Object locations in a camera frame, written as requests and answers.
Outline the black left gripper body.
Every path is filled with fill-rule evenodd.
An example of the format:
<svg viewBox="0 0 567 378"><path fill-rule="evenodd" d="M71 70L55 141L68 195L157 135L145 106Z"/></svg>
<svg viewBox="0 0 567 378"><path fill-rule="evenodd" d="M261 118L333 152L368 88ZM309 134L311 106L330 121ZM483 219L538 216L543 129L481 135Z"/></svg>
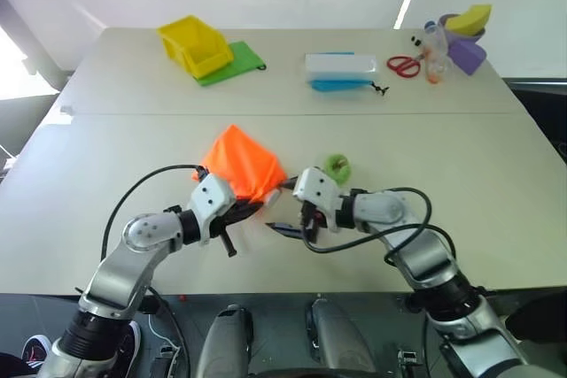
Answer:
<svg viewBox="0 0 567 378"><path fill-rule="evenodd" d="M211 236L219 236L226 227L246 220L262 206L261 201L237 200L223 215L216 217L211 222Z"/></svg>

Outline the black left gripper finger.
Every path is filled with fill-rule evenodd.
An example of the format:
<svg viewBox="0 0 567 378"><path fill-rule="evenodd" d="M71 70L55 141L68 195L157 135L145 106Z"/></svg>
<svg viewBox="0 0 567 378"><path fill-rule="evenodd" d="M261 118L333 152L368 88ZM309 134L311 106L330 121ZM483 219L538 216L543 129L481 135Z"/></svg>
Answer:
<svg viewBox="0 0 567 378"><path fill-rule="evenodd" d="M225 227L221 229L221 241L229 258L232 258L237 255L237 250L233 242L231 241L227 229Z"/></svg>

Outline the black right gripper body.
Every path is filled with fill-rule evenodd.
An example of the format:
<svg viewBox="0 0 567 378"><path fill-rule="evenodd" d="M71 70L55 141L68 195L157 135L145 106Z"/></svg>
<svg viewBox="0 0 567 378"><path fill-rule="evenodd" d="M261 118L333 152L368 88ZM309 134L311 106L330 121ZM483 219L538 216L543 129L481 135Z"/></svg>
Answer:
<svg viewBox="0 0 567 378"><path fill-rule="evenodd" d="M303 241L317 241L321 229L327 229L327 219L316 206L303 202L300 211L299 235Z"/></svg>

